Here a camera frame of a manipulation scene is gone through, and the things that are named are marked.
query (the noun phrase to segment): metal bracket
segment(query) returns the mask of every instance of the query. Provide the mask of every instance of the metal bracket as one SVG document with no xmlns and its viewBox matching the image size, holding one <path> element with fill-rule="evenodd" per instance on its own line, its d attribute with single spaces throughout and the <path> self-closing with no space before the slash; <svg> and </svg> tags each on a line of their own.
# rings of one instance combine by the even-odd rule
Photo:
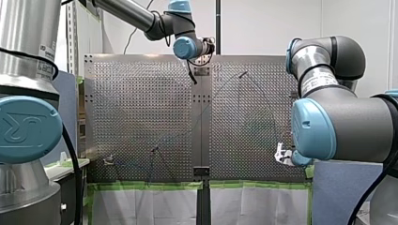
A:
<svg viewBox="0 0 398 225">
<path fill-rule="evenodd" d="M 210 167 L 193 167 L 193 176 L 210 176 Z"/>
<path fill-rule="evenodd" d="M 197 58 L 194 61 L 194 63 L 196 65 L 204 65 L 208 62 L 208 60 L 210 60 L 210 56 L 203 55 L 203 56 Z M 211 69 L 210 69 L 209 64 L 202 66 L 202 67 L 193 67 L 193 75 L 194 76 L 210 76 L 210 73 L 211 73 Z"/>
</svg>

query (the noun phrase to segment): blue joint cap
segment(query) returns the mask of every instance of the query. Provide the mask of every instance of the blue joint cap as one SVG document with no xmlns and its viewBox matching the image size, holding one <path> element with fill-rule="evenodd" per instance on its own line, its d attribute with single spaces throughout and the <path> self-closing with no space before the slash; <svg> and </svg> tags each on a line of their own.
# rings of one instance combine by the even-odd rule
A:
<svg viewBox="0 0 398 225">
<path fill-rule="evenodd" d="M 168 11 L 178 13 L 191 13 L 190 0 L 170 0 Z"/>
<path fill-rule="evenodd" d="M 44 157 L 59 143 L 62 120 L 35 97 L 0 98 L 0 161 L 21 164 Z"/>
<path fill-rule="evenodd" d="M 291 41 L 290 41 L 290 43 L 289 43 L 289 45 L 287 46 L 287 50 L 286 50 L 286 61 L 285 61 L 285 63 L 286 63 L 286 72 L 288 73 L 288 74 L 292 74 L 293 73 L 293 71 L 292 71 L 292 68 L 291 68 L 291 66 L 292 66 L 292 49 L 295 47 L 295 45 L 296 45 L 296 43 L 298 42 L 298 41 L 300 41 L 301 39 L 300 38 L 294 38 L 294 39 L 292 39 Z"/>
<path fill-rule="evenodd" d="M 398 97 L 398 89 L 392 89 L 386 91 L 386 95 L 392 96 L 392 97 Z"/>
<path fill-rule="evenodd" d="M 296 166 L 308 166 L 313 162 L 312 158 L 302 156 L 298 151 L 292 154 L 292 163 Z"/>
<path fill-rule="evenodd" d="M 196 44 L 189 37 L 179 37 L 173 45 L 175 55 L 180 59 L 192 59 L 196 56 Z"/>
<path fill-rule="evenodd" d="M 336 133 L 325 110 L 315 100 L 297 100 L 292 110 L 293 140 L 306 158 L 329 160 L 336 154 Z"/>
</svg>

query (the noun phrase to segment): white wall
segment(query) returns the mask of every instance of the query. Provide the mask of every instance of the white wall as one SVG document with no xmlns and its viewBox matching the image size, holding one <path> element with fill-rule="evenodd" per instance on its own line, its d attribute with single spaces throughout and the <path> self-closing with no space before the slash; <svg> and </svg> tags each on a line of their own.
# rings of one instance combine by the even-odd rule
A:
<svg viewBox="0 0 398 225">
<path fill-rule="evenodd" d="M 390 15 L 394 0 L 322 0 L 322 36 L 355 39 L 366 55 L 360 97 L 384 93 L 390 80 Z"/>
<path fill-rule="evenodd" d="M 320 0 L 222 1 L 222 54 L 285 55 L 293 38 L 320 35 Z"/>
<path fill-rule="evenodd" d="M 137 0 L 146 6 L 148 0 Z M 169 0 L 150 9 L 163 12 Z M 198 37 L 215 37 L 215 0 L 191 0 Z M 321 0 L 222 1 L 222 54 L 285 54 L 292 38 L 321 35 Z M 123 53 L 133 27 L 104 12 L 105 53 Z M 131 39 L 127 53 L 173 53 L 164 40 L 150 42 L 143 32 Z"/>
</svg>

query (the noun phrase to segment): pegboard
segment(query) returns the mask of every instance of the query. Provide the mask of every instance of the pegboard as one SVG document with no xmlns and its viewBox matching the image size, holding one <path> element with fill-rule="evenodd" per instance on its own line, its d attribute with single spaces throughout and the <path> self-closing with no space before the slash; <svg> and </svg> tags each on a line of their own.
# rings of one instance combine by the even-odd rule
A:
<svg viewBox="0 0 398 225">
<path fill-rule="evenodd" d="M 222 56 L 212 69 L 211 179 L 305 180 L 302 168 L 274 158 L 278 142 L 292 144 L 297 81 L 285 72 L 284 57 Z"/>
<path fill-rule="evenodd" d="M 88 55 L 85 63 L 90 180 L 192 180 L 191 80 L 180 62 Z"/>
<path fill-rule="evenodd" d="M 303 181 L 302 169 L 273 157 L 277 141 L 290 143 L 289 95 L 297 88 L 283 63 L 217 55 L 193 85 L 172 55 L 88 55 L 89 180 L 191 181 L 199 165 L 210 167 L 211 179 Z"/>
</svg>

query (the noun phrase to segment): metal pole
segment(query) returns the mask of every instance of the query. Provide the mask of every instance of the metal pole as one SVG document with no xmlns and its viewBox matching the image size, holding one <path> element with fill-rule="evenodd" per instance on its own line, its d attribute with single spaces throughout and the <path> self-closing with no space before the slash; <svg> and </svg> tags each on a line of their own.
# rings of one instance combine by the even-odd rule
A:
<svg viewBox="0 0 398 225">
<path fill-rule="evenodd" d="M 216 54 L 222 54 L 222 0 L 216 0 Z"/>
</svg>

